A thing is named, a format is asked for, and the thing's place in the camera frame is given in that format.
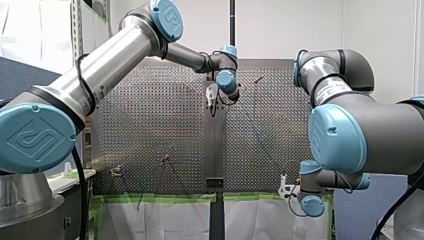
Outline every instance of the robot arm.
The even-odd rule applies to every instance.
[[[239,97],[237,49],[197,53],[174,44],[183,33],[176,6],[152,0],[130,11],[121,30],[49,86],[33,86],[0,110],[0,172],[35,173],[62,162],[71,152],[85,116],[145,57],[157,56],[198,73],[218,71],[229,99]]]
[[[352,189],[365,189],[369,176],[364,173],[419,172],[424,160],[422,105],[414,100],[378,104],[368,95],[374,79],[361,55],[349,50],[301,51],[294,84],[311,96],[314,108],[308,135],[315,161],[301,165],[299,201],[306,214],[322,214],[323,187],[347,188],[335,184],[337,174]]]

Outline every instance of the black cable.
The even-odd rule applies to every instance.
[[[85,81],[85,79],[83,78],[82,73],[81,73],[81,62],[87,56],[88,56],[88,54],[83,54],[83,55],[79,56],[78,59],[77,59],[77,63],[76,63],[75,67],[77,69],[79,82],[81,83],[82,86],[84,86],[85,91],[88,93],[88,96],[90,96],[90,99],[89,99],[90,111],[87,113],[87,116],[89,116],[94,112],[94,110],[96,110],[96,99],[95,99],[94,94],[91,91],[90,87],[88,86],[87,81]]]
[[[218,89],[218,97],[219,97],[219,100],[221,100],[222,104],[224,104],[226,106],[232,106],[232,105],[234,105],[234,104],[237,103],[237,101],[232,102],[232,103],[226,103],[226,102],[224,102],[224,100],[222,100],[222,98],[221,98],[221,95],[219,94],[219,89]]]
[[[213,54],[216,54],[216,53],[221,53],[221,54],[224,54],[225,56],[227,56],[229,59],[231,59],[231,61],[233,61],[234,65],[236,65],[236,69],[238,69],[237,60],[236,60],[236,58],[233,55],[231,55],[231,54],[229,54],[227,52],[224,52],[224,51],[213,51],[212,52],[212,55]]]
[[[299,213],[295,212],[295,211],[294,211],[294,209],[293,209],[293,207],[292,207],[292,205],[291,205],[291,197],[292,197],[292,196],[295,196],[295,197],[296,197],[296,194],[294,194],[293,192],[294,192],[294,189],[295,189],[297,186],[299,186],[299,184],[294,185],[294,187],[293,187],[293,188],[292,188],[292,190],[290,191],[289,199],[287,199],[287,201],[288,201],[288,205],[289,205],[290,212],[292,212],[292,214],[293,214],[293,215],[295,215],[296,217],[304,218],[304,217],[307,217],[308,215],[306,215],[306,214],[303,214],[303,215],[302,215],[302,214],[299,214]]]
[[[12,99],[5,99],[5,100],[0,100],[0,108],[6,106],[7,104],[9,104],[12,101]]]
[[[414,192],[417,190],[418,186],[424,183],[424,172],[421,173],[420,177],[415,181],[414,184],[389,208],[389,210],[384,214],[384,217],[381,219],[378,226],[375,228],[374,233],[372,234],[371,240],[377,240],[380,235],[381,230],[384,225],[386,225],[387,220],[393,215],[393,213],[402,205]]]
[[[77,148],[74,146],[72,149],[72,157],[75,161],[75,166],[77,167],[78,178],[81,187],[81,228],[80,228],[80,237],[79,239],[85,240],[86,231],[87,231],[87,222],[88,222],[88,199],[87,199],[87,183],[85,181],[84,169],[82,168],[81,159],[78,155]]]
[[[336,183],[336,187],[337,187],[337,178],[339,177],[340,179],[342,179],[343,180],[343,182],[344,183],[346,183],[346,185],[349,187],[349,189],[350,189],[350,191],[347,191],[346,190],[346,188],[343,188],[343,191],[345,192],[345,193],[347,193],[347,194],[352,194],[353,193],[353,187],[352,187],[352,184],[350,184],[350,182],[342,175],[342,174],[340,174],[339,172],[337,172],[337,171],[334,171],[334,174],[336,174],[336,181],[335,181],[335,183]]]

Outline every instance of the metal pegboard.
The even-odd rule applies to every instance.
[[[109,93],[94,120],[96,194],[205,192],[204,81],[191,69],[149,59]],[[112,177],[118,165],[122,176]]]
[[[275,192],[283,166],[293,184],[299,165],[292,161],[312,159],[309,97],[293,86],[291,60],[240,60],[239,66],[240,101],[226,109],[225,191]]]
[[[93,117],[96,194],[205,192],[205,173],[219,166],[225,191],[275,192],[286,162],[311,159],[309,99],[293,87],[292,66],[289,60],[240,60],[240,101],[224,109],[219,104],[222,117],[211,118],[204,75],[143,61]],[[219,141],[223,147],[216,149]],[[212,143],[214,156],[205,152]],[[122,177],[112,177],[110,169],[118,165]],[[285,167],[293,183],[299,166],[289,162]]]

